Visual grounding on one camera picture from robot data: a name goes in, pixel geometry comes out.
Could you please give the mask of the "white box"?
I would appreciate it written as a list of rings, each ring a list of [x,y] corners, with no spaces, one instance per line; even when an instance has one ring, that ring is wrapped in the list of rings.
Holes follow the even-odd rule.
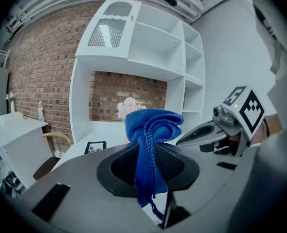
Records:
[[[0,116],[0,124],[5,125],[17,120],[22,120],[23,114],[20,112],[8,113]]]

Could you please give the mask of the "white desk with hutch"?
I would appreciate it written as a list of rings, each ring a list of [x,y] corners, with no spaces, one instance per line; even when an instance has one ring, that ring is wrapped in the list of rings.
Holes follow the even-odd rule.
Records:
[[[205,59],[200,34],[160,9],[134,0],[106,0],[77,48],[70,84],[70,123],[89,120],[95,71],[167,82],[166,110],[184,117],[187,133],[200,124],[205,96]]]

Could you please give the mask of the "small white desk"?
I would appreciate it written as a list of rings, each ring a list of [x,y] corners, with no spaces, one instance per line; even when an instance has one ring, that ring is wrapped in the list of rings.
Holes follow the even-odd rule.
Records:
[[[24,116],[22,120],[0,124],[0,155],[26,189],[36,183],[33,174],[50,157],[43,139],[46,125]]]

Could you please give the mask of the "person's right hand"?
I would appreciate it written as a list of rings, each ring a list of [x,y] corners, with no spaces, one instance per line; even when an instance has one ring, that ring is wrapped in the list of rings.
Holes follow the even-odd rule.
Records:
[[[214,153],[235,156],[238,150],[240,134],[226,137],[214,143]]]

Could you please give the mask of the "black picture frame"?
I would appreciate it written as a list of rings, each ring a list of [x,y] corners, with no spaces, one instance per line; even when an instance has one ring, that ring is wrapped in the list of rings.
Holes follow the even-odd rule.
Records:
[[[104,150],[105,148],[106,148],[105,141],[88,142],[84,154],[94,153],[97,151]]]

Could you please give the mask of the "clear plastic bottle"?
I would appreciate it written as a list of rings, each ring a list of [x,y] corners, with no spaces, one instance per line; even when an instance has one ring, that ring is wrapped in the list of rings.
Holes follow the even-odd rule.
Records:
[[[39,103],[38,103],[38,119],[40,122],[45,122],[44,108],[43,108],[43,104],[41,101],[39,101]]]

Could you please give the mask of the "brown wooden chair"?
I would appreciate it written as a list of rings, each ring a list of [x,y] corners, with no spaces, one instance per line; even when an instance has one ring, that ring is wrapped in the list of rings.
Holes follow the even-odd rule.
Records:
[[[71,147],[73,145],[72,140],[66,136],[63,133],[59,132],[49,132],[49,133],[44,133],[43,134],[43,139],[45,141],[46,147],[48,149],[48,152],[50,154],[50,157],[35,171],[33,174],[33,178],[37,181],[40,178],[44,177],[48,173],[52,171],[52,169],[55,167],[55,165],[58,163],[60,160],[60,157],[55,157],[50,149],[49,143],[48,143],[48,137],[50,138],[60,138],[65,140],[69,146]]]

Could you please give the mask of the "person's right forearm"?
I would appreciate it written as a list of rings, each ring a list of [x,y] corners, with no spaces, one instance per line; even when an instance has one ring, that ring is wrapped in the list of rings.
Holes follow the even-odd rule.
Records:
[[[260,140],[262,143],[269,136],[279,133],[283,130],[283,126],[277,114],[265,116],[260,126]]]

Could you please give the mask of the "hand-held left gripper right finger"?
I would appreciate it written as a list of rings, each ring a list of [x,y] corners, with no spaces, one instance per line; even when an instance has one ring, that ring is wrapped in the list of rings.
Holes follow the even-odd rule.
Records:
[[[169,144],[156,149],[177,164],[164,227],[172,233],[287,233],[287,131],[242,157]]]

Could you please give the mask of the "black bag on floor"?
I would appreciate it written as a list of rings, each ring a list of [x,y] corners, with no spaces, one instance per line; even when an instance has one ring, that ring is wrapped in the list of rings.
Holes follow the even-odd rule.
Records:
[[[8,175],[2,180],[0,190],[3,194],[10,195],[12,198],[20,196],[20,190],[23,184],[13,171],[9,171]]]

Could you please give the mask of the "pink flower bouquet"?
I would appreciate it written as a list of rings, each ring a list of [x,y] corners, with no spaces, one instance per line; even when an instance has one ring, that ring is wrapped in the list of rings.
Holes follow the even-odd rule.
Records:
[[[126,116],[128,114],[142,109],[146,109],[146,107],[142,105],[140,101],[128,97],[123,102],[117,104],[118,112],[116,114],[117,117],[122,120],[122,123],[125,124]]]

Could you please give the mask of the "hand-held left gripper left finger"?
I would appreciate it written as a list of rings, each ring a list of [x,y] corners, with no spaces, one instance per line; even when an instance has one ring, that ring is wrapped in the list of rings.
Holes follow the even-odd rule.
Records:
[[[156,233],[138,203],[137,157],[131,143],[72,158],[8,202],[37,233]]]

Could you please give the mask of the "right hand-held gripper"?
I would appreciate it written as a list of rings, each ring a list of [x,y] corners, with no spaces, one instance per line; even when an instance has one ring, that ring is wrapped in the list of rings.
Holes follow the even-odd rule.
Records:
[[[249,86],[238,86],[219,106],[213,108],[213,120],[196,126],[176,143],[192,147],[228,138],[233,156],[241,156],[250,146],[253,136],[264,119],[265,110]]]

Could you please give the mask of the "small white flower vase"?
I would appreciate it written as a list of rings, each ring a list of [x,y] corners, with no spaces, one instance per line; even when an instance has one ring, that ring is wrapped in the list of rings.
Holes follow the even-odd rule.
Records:
[[[10,104],[10,111],[11,113],[15,112],[15,96],[13,94],[13,92],[10,92],[9,94],[6,94],[6,98],[7,102]]]

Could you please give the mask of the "blue wiping cloth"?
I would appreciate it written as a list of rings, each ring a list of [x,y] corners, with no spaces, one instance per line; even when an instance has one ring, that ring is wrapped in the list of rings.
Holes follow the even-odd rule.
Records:
[[[163,214],[157,209],[153,199],[159,193],[168,191],[161,176],[155,157],[155,144],[174,140],[181,135],[180,125],[184,117],[167,110],[142,109],[126,116],[126,135],[131,143],[139,144],[134,181],[139,193],[139,204],[150,204],[152,212],[163,220]]]

